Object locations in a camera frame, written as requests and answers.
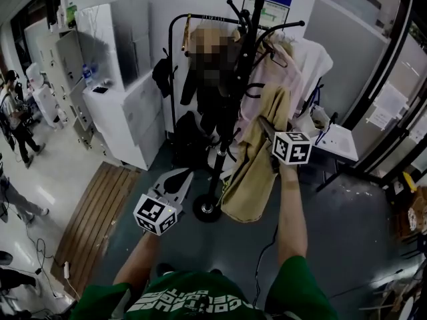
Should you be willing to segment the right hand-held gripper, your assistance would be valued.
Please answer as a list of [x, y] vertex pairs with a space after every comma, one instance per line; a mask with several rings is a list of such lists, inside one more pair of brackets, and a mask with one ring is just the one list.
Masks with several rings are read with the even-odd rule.
[[280, 165], [305, 165], [310, 159], [312, 141], [306, 133], [299, 131], [280, 132], [263, 116], [258, 117], [263, 132], [271, 145], [268, 147], [270, 161], [275, 173]]

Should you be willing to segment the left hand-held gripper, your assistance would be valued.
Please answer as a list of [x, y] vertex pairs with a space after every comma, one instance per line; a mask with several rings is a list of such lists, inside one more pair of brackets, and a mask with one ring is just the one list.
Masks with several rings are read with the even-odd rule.
[[162, 174], [154, 186], [141, 195], [133, 210], [137, 225], [157, 236], [163, 235], [178, 222], [183, 212], [182, 202], [194, 178], [191, 169], [179, 174], [178, 183], [175, 181], [176, 175], [176, 170]]

